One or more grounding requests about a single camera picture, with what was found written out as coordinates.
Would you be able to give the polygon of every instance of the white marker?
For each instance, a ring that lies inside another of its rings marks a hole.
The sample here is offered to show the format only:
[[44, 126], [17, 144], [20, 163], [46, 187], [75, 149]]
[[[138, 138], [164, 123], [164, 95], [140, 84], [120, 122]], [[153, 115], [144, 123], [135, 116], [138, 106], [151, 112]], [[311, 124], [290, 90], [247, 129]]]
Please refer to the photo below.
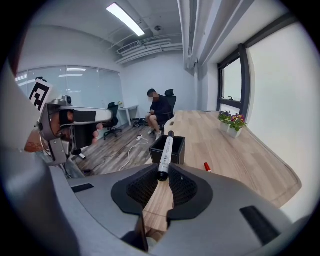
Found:
[[172, 146], [174, 144], [175, 133], [171, 130], [166, 138], [165, 146], [163, 149], [162, 157], [158, 169], [158, 180], [165, 182], [169, 176], [169, 165], [171, 163]]

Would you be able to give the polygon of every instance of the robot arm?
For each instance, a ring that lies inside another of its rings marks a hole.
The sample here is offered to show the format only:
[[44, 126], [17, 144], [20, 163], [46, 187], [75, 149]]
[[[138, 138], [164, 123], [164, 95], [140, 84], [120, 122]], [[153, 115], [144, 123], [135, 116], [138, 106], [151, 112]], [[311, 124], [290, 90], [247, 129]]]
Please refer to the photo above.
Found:
[[[55, 99], [44, 105], [37, 127], [41, 137], [48, 142], [52, 157], [50, 166], [63, 164], [71, 154], [77, 154], [81, 148], [90, 146], [92, 134], [97, 124], [110, 121], [113, 113], [103, 108], [74, 107], [70, 98]], [[68, 120], [68, 112], [73, 113], [73, 121]], [[68, 130], [66, 136], [61, 132], [54, 134], [51, 128], [52, 115], [59, 113], [60, 130]]]

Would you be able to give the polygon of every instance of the glass wall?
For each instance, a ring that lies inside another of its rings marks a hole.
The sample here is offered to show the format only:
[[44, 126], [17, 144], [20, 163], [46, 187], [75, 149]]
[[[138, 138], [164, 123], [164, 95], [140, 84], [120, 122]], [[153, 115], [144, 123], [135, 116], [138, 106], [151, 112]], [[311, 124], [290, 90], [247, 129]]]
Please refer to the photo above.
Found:
[[20, 72], [16, 83], [29, 97], [36, 78], [43, 77], [62, 95], [69, 95], [72, 105], [87, 108], [108, 108], [108, 104], [123, 102], [120, 74], [95, 67], [54, 66]]

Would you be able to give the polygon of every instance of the shorts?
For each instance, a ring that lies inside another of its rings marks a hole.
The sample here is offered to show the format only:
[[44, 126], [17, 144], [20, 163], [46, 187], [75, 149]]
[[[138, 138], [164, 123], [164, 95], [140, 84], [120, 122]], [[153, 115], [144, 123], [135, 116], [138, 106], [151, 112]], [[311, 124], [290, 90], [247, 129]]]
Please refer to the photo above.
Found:
[[168, 115], [166, 114], [156, 114], [156, 121], [158, 123], [163, 123], [169, 121]]

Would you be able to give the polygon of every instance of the man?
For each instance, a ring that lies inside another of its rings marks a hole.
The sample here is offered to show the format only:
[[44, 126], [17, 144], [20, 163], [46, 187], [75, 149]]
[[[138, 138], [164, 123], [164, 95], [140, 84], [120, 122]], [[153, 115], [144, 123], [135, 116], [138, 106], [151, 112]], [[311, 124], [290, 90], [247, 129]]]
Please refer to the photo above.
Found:
[[169, 117], [166, 113], [169, 113], [172, 110], [167, 98], [158, 94], [155, 89], [150, 89], [147, 92], [147, 95], [149, 100], [152, 101], [150, 112], [145, 116], [150, 127], [148, 134], [150, 135], [155, 131], [157, 140], [161, 136], [158, 122], [168, 121]]

